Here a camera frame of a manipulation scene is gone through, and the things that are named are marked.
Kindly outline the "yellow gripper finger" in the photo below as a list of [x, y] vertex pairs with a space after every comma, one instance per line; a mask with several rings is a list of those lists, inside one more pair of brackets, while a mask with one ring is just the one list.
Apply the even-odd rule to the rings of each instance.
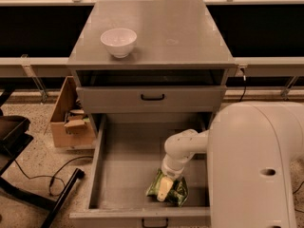
[[168, 177], [162, 177], [160, 181], [159, 192], [157, 195], [158, 201], [165, 201], [169, 191], [173, 186], [173, 181]]

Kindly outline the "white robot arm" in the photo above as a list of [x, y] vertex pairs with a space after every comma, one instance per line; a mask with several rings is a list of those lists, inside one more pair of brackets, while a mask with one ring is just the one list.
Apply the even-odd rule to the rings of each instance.
[[210, 128], [169, 137], [161, 171], [177, 179], [207, 155], [212, 228], [296, 228], [290, 162], [304, 152], [304, 104], [240, 102]]

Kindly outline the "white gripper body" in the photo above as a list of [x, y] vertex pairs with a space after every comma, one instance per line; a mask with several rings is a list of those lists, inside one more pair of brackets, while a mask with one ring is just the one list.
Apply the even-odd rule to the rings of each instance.
[[165, 155], [161, 163], [161, 171], [172, 180], [179, 178], [188, 163], [187, 158], [174, 159], [169, 155]]

